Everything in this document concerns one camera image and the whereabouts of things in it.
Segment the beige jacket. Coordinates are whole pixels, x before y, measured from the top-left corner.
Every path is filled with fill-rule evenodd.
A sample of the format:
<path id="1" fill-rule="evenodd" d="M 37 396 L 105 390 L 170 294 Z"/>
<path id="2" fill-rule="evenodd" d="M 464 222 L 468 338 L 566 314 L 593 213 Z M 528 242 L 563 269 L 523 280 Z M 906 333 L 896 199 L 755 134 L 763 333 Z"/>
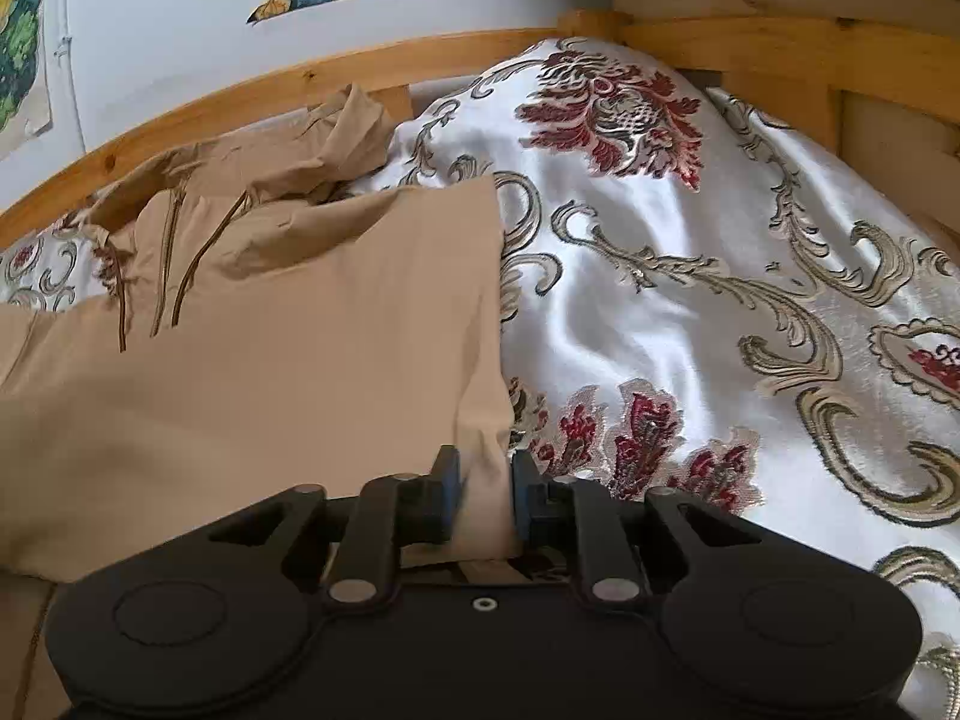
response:
<path id="1" fill-rule="evenodd" d="M 2 564 L 71 582 L 299 483 L 454 445 L 452 559 L 512 550 L 490 177 L 347 197 L 392 126 L 347 88 L 156 156 L 91 210 L 107 289 L 2 310 Z"/>

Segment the green landscape wall picture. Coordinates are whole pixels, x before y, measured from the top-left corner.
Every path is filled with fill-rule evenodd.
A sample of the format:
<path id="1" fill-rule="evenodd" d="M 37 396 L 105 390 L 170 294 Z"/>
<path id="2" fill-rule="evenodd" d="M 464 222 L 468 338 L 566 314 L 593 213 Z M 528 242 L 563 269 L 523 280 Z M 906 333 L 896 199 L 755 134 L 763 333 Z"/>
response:
<path id="1" fill-rule="evenodd" d="M 44 0 L 2 0 L 2 158 L 52 124 Z"/>

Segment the white floral satin bedspread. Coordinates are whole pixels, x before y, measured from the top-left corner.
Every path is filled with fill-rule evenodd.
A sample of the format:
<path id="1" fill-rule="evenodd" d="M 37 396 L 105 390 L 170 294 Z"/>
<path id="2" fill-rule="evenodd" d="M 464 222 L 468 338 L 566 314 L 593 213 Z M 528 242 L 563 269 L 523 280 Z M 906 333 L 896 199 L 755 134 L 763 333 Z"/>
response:
<path id="1" fill-rule="evenodd" d="M 545 39 L 392 126 L 343 195 L 496 188 L 508 483 L 527 450 L 549 478 L 669 486 L 875 572 L 923 619 L 907 706 L 955 717 L 949 255 L 811 140 L 612 44 Z M 3 259 L 2 310 L 106 292 L 91 210 Z M 516 536 L 487 559 L 449 543 L 405 564 L 548 572 Z"/>

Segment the wooden bed frame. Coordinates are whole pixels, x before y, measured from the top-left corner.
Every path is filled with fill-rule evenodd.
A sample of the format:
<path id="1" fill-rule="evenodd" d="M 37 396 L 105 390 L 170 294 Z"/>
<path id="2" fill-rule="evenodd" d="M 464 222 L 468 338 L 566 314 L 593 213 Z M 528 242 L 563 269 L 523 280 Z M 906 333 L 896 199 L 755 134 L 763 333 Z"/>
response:
<path id="1" fill-rule="evenodd" d="M 758 73 L 901 104 L 944 122 L 958 119 L 957 39 L 875 21 L 804 16 L 635 20 L 578 10 L 562 34 L 597 34 L 680 70 Z M 545 28 L 485 29 L 414 37 L 270 71 L 176 107 L 91 151 L 2 215 L 13 244 L 83 206 L 99 188 L 173 146 L 215 137 L 319 103 L 350 82 L 392 112 L 410 114 L 416 83 L 469 75 L 548 37 Z"/>

